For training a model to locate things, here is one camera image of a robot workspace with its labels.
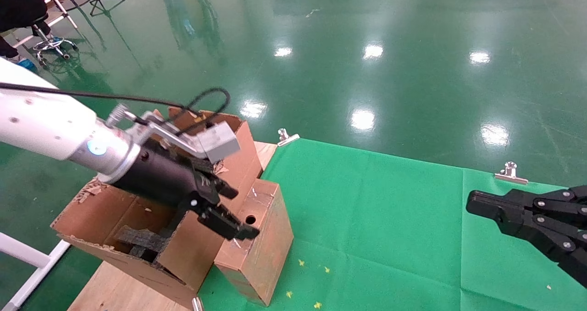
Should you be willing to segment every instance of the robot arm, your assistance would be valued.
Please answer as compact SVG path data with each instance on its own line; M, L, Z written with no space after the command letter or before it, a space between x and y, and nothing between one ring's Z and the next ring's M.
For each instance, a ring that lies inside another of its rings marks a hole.
M0 59L2 82L55 88L37 75ZM123 131L122 119L136 123ZM219 194L238 191L214 175L211 163L239 150L225 122L195 136L179 133L151 112L141 118L118 106L107 121L71 96L18 91L0 86L0 142L98 172L103 183L178 209L193 210L199 221L226 239L253 239L259 231L241 223L220 204ZM187 158L151 139L188 152Z

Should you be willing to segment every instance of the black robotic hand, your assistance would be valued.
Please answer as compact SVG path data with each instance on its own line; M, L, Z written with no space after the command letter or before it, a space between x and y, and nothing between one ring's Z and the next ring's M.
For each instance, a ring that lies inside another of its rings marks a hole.
M587 185L545 194L512 189L503 196L474 190L467 211L528 240L587 288Z

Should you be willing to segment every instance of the wooden table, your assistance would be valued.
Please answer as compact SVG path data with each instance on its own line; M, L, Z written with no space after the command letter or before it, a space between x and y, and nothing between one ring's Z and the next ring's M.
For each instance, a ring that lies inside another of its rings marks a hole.
M276 144L256 142L265 170ZM67 311L189 311L103 261Z

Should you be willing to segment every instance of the green cloth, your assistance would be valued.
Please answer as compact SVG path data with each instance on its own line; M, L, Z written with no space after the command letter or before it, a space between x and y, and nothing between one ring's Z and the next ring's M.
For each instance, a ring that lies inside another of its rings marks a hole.
M560 187L522 186L492 173L304 139L279 148L263 179L281 185L295 236L270 310L310 311L316 302L322 311L577 311L587 305L587 290L555 263L464 209L474 189ZM216 268L199 295L207 311L264 309Z

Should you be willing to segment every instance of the open cardboard box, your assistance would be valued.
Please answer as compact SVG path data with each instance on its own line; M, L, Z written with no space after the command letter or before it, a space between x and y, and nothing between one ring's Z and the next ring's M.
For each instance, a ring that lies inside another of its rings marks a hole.
M170 117L178 111L178 108L170 108ZM192 114L185 113L175 120L175 124L182 129L191 125L194 119ZM241 146L239 152L224 159L226 170L218 174L238 189L239 194L233 200L222 197L222 203L233 213L238 213L262 169L247 122L228 114L220 114L214 121L226 121ZM94 180L65 207L51 227L63 240L191 308L191 299L197 295L224 240L199 223L196 213L186 213L154 263L128 255L131 246L114 238L124 225L159 232L172 220L175 211Z

